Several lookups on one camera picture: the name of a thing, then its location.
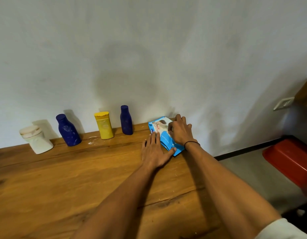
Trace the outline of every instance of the wooden tabletop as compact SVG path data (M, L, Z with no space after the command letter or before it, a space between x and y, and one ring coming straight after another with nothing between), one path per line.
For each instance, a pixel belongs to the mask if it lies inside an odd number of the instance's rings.
M28 144L1 148L0 238L69 238L140 165L149 133L147 123L131 136L116 128L108 140L89 132L77 146L59 138L38 155ZM157 172L127 238L229 238L186 151Z

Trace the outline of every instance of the switch plate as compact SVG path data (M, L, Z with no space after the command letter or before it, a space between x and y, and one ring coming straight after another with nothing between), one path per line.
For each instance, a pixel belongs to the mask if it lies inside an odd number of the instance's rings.
M274 111L289 108L294 101L294 97L284 98L278 102L278 104L273 109Z

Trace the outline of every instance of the white container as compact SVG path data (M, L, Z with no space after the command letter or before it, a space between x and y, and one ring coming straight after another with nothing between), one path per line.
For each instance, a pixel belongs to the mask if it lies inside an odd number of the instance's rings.
M44 153L54 147L54 145L44 137L39 126L28 126L19 131L20 135L32 147L36 154Z

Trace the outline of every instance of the navy blue bottle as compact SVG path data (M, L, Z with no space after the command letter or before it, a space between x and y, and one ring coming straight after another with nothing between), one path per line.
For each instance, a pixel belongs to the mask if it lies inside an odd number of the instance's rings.
M63 137L65 143L71 147L81 143L81 138L75 128L75 126L68 121L65 114L59 114L56 116L59 123L58 130Z
M121 114L120 114L121 128L123 133L126 135L132 135L132 119L129 113L128 106L121 106Z

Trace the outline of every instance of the plastic bottle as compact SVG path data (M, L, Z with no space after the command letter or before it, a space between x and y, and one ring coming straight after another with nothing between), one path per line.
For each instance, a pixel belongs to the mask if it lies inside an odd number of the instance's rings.
M101 139L113 138L114 134L111 128L109 112L97 112L94 116L97 121Z
M120 121L123 133L126 135L132 135L132 119L127 105L121 106Z
M65 114L59 114L56 116L58 121L58 130L63 137L67 146L75 146L81 143L81 138L75 128L75 126L68 121Z
M25 127L19 133L36 154L44 153L54 147L51 141L44 137L44 133L39 126Z

